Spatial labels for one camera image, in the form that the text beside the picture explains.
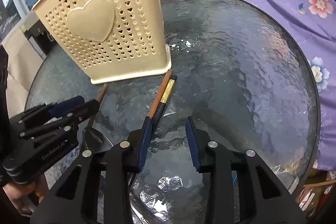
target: metal bolt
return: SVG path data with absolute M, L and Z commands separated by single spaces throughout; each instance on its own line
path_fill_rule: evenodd
M 128 141 L 123 141 L 120 143 L 121 148 L 127 148 L 130 146 L 130 143 Z
M 92 155 L 92 152 L 91 152 L 91 150 L 85 150 L 85 151 L 83 151 L 82 155 L 83 155 L 83 157 L 87 158 L 87 157 L 90 157 Z
M 246 154 L 249 156 L 249 157 L 254 157 L 255 156 L 255 152 L 252 150 L 252 149 L 249 149 L 246 151 Z
M 208 142 L 208 146 L 211 148 L 216 148 L 218 146 L 218 143 L 215 141 L 210 141 Z

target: purple tablecloth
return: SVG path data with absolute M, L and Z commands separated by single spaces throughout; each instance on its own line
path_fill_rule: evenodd
M 336 170 L 336 0 L 245 1 L 278 21 L 308 59 L 321 104 L 321 134 L 314 168 Z

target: glass table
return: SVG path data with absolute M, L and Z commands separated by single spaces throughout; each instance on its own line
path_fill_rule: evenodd
M 148 223 L 204 222 L 210 176 L 192 165 L 184 129 L 190 115 L 228 149 L 255 150 L 292 192 L 314 157 L 320 132 L 317 89 L 296 42 L 242 0 L 161 0 L 161 5 L 177 83 L 131 189 L 139 213 Z M 162 75 L 109 83 L 94 127 L 113 144 L 125 140 L 142 126 L 161 80 Z M 26 107 L 77 95 L 87 101 L 100 88 L 56 46 Z M 50 186 L 77 155 L 78 148 L 46 172 Z M 101 220 L 101 202 L 99 212 Z

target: beige plastic basket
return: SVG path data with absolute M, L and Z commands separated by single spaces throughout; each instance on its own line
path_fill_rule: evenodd
M 39 0 L 33 10 L 93 84 L 171 67 L 159 0 Z

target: basket base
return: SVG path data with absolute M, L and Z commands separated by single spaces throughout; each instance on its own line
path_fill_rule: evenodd
M 94 85 L 97 85 L 97 84 L 102 84 L 102 83 L 107 83 L 107 82 L 120 81 L 120 80 L 125 80 L 125 79 L 143 77 L 143 76 L 164 74 L 171 68 L 170 47 L 168 45 L 166 45 L 166 54 L 167 54 L 167 66 L 164 69 L 148 70 L 148 71 L 143 71 L 143 72 L 130 73 L 126 75 L 112 76 L 112 77 L 102 78 L 99 80 L 91 79 L 91 83 Z

